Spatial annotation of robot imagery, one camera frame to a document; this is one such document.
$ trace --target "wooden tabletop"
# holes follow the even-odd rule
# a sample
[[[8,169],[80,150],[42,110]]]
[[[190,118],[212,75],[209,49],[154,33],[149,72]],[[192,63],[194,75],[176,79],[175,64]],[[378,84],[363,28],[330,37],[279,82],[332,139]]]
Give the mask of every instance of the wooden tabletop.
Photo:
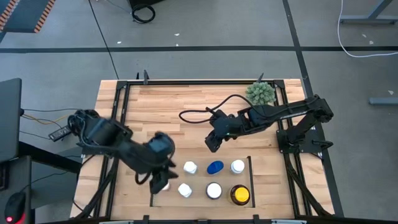
[[[289,103],[304,99],[300,80],[284,81]],[[101,82],[95,110],[103,117],[111,116],[116,82],[116,80]],[[125,125],[134,131],[132,139],[137,142],[148,141],[156,131],[169,134],[175,141],[176,153],[173,161],[177,166],[183,166],[188,159],[231,159],[251,156],[255,208],[181,207],[173,205],[172,202],[170,206],[150,207],[149,183],[137,185],[134,181],[134,171],[120,162],[111,218],[113,220],[142,220],[143,215],[149,215],[151,220],[252,219],[254,214],[258,214],[260,218],[293,218],[284,159],[279,152],[275,135],[278,128],[276,123],[261,133],[224,142],[217,153],[211,153],[204,141],[212,130],[210,124],[188,124],[178,118],[182,110],[203,110],[206,106],[211,108],[231,94],[245,95],[245,90],[246,85],[134,85],[129,93]],[[117,119],[120,119],[123,96],[124,90],[119,99]],[[236,114],[238,110],[247,107],[248,105],[243,100],[232,98],[222,106],[222,110],[226,114]],[[193,113],[186,114],[185,118],[201,120],[209,116]],[[300,119],[301,117],[294,118],[293,122],[297,123]],[[308,189],[325,210],[334,213],[321,160],[311,154],[300,156]],[[90,201],[98,187],[102,161],[102,156],[95,156],[81,169],[75,194],[75,202],[81,207]],[[170,184],[174,187],[170,190],[175,190],[175,186],[181,183],[182,179],[171,180]],[[303,200],[297,186],[296,191],[300,213],[303,214]],[[108,193],[105,192],[101,215],[104,215],[107,197]],[[79,212],[73,206],[71,217]]]

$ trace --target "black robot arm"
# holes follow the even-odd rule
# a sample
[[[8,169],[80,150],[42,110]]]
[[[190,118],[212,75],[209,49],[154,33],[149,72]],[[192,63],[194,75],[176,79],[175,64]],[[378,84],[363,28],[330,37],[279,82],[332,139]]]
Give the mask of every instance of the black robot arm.
[[[132,131],[114,119],[101,118],[94,110],[79,110],[68,118],[72,133],[79,137],[78,145],[83,154],[104,154],[117,157],[136,171],[137,184],[143,184],[152,174],[150,192],[157,194],[169,179],[178,175],[169,170],[175,167],[171,161],[175,146],[165,133],[155,133],[146,143],[131,140]],[[138,180],[138,174],[147,174]]]
[[[212,113],[210,124],[214,127],[205,139],[211,152],[216,152],[223,140],[228,141],[231,138],[258,133],[276,121],[305,115],[296,126],[286,130],[286,141],[291,145],[299,144],[312,126],[319,122],[329,122],[333,117],[326,100],[318,95],[281,106],[251,106],[238,111],[237,116],[226,115],[221,110],[213,111],[207,108],[207,111]]]

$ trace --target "white bottle cap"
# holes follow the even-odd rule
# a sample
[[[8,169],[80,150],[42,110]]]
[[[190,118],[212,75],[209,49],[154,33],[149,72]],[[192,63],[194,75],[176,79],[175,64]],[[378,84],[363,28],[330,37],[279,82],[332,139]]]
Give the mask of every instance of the white bottle cap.
[[[185,163],[183,169],[190,174],[194,174],[197,171],[198,166],[192,161],[188,161]]]
[[[240,159],[233,161],[231,164],[231,170],[236,174],[242,173],[244,170],[244,162]]]
[[[192,189],[187,184],[182,183],[178,187],[178,192],[184,197],[189,197],[192,194]]]
[[[210,198],[217,199],[222,193],[221,186],[217,183],[211,183],[207,186],[206,193]]]
[[[164,186],[164,188],[162,189],[162,190],[168,190],[170,188],[170,183],[168,182],[167,184],[166,184],[166,186]]]

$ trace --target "concrete floor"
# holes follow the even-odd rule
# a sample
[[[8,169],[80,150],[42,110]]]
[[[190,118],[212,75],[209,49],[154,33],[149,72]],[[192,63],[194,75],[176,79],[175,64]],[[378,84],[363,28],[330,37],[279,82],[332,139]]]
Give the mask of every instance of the concrete floor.
[[[113,2],[128,9],[125,0]],[[344,13],[366,14],[376,3],[346,0]],[[109,47],[293,46],[279,0],[166,0],[154,6],[157,17],[150,24],[132,22],[128,13],[104,0],[92,4]],[[301,46],[338,46],[340,1],[289,0],[289,4]],[[385,13],[398,16],[398,1]],[[347,46],[397,46],[397,34],[397,25],[341,28]],[[77,47],[104,47],[86,0],[57,0],[39,34],[8,33],[0,43],[0,49]],[[133,79],[143,69],[152,79],[257,78],[262,72],[264,78],[302,77],[295,52],[113,52],[112,56],[122,79]],[[351,58],[343,52],[304,52],[303,56],[313,92],[326,98],[335,113],[323,128],[327,140],[335,143],[330,156],[345,216],[398,220],[398,107],[368,104],[371,96],[390,96],[389,90],[393,96],[398,94],[398,55]],[[0,68],[0,80],[22,78],[22,107],[42,110],[93,108],[100,80],[115,79],[108,53],[3,53]],[[55,119],[68,111],[31,114]],[[42,136],[55,129],[21,121],[21,130]],[[21,140],[52,152],[62,152],[76,142],[71,136],[52,143],[25,134]],[[42,175],[38,171],[32,178]],[[65,175],[61,183],[63,194],[54,198],[64,200],[37,209],[38,223],[68,218],[75,176]]]

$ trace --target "small potted plant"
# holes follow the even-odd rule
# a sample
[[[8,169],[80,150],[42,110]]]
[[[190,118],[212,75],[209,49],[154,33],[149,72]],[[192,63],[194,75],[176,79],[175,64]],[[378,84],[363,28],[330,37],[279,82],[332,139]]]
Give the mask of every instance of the small potted plant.
[[[246,89],[246,98],[253,105],[266,105],[276,101],[275,89],[266,82],[255,82]]]

